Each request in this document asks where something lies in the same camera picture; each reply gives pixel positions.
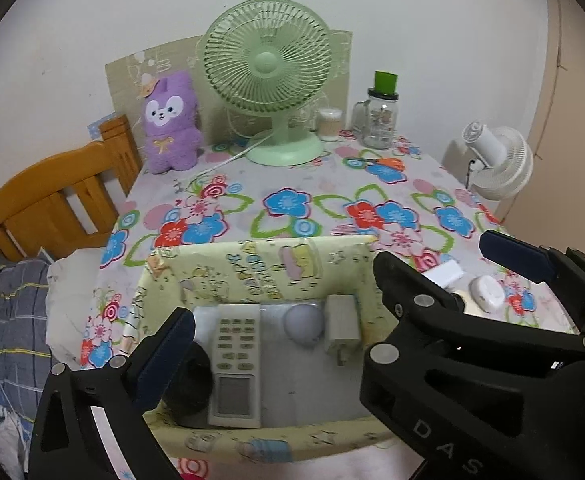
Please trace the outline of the grey round ball light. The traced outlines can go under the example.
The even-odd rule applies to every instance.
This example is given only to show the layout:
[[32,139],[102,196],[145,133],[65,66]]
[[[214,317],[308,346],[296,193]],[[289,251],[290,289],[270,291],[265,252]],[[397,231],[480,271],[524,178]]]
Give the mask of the grey round ball light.
[[314,304],[295,304],[285,315],[283,326],[288,338],[303,348],[313,348],[324,333],[324,315]]

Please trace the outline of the orange handled scissors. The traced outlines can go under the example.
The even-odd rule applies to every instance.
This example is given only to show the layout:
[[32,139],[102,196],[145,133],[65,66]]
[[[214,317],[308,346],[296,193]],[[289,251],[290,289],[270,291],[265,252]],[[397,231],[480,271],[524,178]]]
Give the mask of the orange handled scissors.
[[367,166],[385,166],[393,170],[403,172],[405,165],[401,160],[395,158],[361,158],[361,157],[346,157],[343,159],[343,163],[350,168],[363,169]]

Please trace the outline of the white blanket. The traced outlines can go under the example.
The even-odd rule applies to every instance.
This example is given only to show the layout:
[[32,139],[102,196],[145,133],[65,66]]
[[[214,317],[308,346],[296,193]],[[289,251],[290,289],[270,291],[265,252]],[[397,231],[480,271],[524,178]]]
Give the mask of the white blanket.
[[47,270],[45,341],[70,370],[81,368],[81,344],[97,280],[102,248],[82,248]]

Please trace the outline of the black round speaker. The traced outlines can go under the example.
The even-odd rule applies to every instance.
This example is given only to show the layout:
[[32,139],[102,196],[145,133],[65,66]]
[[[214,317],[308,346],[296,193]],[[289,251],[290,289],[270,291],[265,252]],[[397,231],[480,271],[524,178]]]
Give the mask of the black round speaker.
[[194,416],[208,407],[213,389],[211,362],[194,341],[185,353],[162,400],[174,419]]

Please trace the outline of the white small charger plug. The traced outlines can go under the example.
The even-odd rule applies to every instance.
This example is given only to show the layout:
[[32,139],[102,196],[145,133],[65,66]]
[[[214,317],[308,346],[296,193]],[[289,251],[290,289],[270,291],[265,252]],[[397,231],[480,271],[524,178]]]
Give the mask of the white small charger plug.
[[357,302],[352,295],[329,295],[324,304],[324,350],[345,365],[361,344]]

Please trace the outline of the white earbud case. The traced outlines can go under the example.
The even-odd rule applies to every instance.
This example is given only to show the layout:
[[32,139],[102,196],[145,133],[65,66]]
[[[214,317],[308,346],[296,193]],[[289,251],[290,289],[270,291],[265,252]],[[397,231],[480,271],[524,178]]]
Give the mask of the white earbud case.
[[506,301],[505,291],[491,275],[481,275],[469,283],[469,293],[478,308],[486,313],[499,310]]

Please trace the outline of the beige door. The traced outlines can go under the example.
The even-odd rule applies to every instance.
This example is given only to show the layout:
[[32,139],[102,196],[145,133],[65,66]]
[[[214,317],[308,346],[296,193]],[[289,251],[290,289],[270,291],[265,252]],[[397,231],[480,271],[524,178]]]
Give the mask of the beige door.
[[585,252],[585,12],[576,0],[547,0],[547,10],[547,62],[529,132],[533,173],[498,215],[521,240]]

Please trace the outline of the white remote control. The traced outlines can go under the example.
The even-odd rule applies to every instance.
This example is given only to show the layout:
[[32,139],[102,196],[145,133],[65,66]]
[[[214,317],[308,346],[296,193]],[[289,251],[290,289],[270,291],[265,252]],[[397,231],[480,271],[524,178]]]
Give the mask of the white remote control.
[[211,344],[211,426],[261,427],[261,306],[222,304]]

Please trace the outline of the yellow cartoon storage box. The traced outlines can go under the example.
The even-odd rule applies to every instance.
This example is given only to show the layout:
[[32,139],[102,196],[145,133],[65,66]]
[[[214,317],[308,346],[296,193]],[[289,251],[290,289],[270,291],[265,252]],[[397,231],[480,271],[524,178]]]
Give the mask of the yellow cartoon storage box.
[[[396,321],[381,305],[370,235],[240,240],[157,248],[134,292],[121,349],[132,352],[172,311],[193,311],[195,339],[213,349],[222,304],[261,307],[261,425],[230,428],[204,415],[178,416],[164,403],[145,416],[172,457],[220,463],[289,463],[350,452],[391,434],[359,401],[363,352]],[[360,338],[340,344],[322,335],[311,348],[286,334],[284,316],[309,304],[324,310],[332,295],[355,304]]]

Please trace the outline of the cotton swab container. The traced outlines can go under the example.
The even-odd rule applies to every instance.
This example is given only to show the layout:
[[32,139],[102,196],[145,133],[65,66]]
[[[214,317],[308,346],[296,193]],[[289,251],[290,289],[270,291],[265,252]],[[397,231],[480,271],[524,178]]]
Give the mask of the cotton swab container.
[[317,110],[317,136],[326,142],[334,142],[343,130],[343,111],[336,107],[323,107]]

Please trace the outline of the glass jar mug green lid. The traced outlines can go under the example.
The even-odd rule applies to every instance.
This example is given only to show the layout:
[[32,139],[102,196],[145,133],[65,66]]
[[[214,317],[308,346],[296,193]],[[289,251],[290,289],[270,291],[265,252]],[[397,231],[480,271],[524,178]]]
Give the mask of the glass jar mug green lid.
[[366,99],[355,103],[352,130],[369,148],[387,150],[396,134],[399,94],[398,76],[376,70]]

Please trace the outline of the purple plush bunny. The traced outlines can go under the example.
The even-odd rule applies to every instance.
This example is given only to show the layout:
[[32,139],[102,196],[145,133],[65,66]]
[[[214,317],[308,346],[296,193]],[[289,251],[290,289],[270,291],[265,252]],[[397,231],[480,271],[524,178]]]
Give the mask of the purple plush bunny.
[[179,70],[143,87],[146,166],[152,174],[184,171],[197,164],[202,133],[192,77]]

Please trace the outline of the cream round bear item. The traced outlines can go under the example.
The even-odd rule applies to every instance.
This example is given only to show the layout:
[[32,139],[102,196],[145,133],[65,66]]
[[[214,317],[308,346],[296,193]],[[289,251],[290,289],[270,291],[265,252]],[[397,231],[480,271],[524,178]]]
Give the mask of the cream round bear item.
[[485,312],[481,310],[478,306],[477,302],[465,292],[465,290],[455,289],[453,290],[453,294],[457,295],[463,301],[463,312],[467,315],[478,316],[478,318],[482,318]]

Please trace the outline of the beige cartoon wall board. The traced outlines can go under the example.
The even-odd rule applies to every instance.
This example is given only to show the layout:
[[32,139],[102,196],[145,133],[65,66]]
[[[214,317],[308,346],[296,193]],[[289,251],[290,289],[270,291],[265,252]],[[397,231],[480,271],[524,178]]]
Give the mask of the beige cartoon wall board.
[[[112,105],[118,114],[128,116],[137,146],[145,144],[142,105],[144,89],[155,80],[186,70],[193,79],[198,99],[197,127],[204,133],[204,144],[245,143],[250,136],[270,129],[271,119],[236,112],[216,95],[204,78],[198,61],[199,36],[183,38],[138,51],[105,66]],[[333,72],[314,98],[291,114],[293,126],[314,127],[321,108],[348,108],[352,34],[332,31]]]

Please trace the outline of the floral tablecloth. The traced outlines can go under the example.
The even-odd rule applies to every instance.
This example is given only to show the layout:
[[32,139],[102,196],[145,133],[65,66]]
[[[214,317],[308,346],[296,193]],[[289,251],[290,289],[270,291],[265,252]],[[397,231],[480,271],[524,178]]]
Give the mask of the floral tablecloth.
[[[405,170],[350,168],[346,157],[395,158]],[[260,166],[233,148],[212,146],[191,170],[138,174],[102,251],[81,362],[101,367],[125,353],[123,332],[153,250],[272,238],[370,235],[374,252],[392,252],[419,272],[455,260],[464,276],[453,290],[468,292],[480,275],[503,286],[497,320],[571,332],[547,286],[480,254],[480,235],[500,226],[479,198],[407,139],[378,150],[343,133],[311,162],[291,167]]]

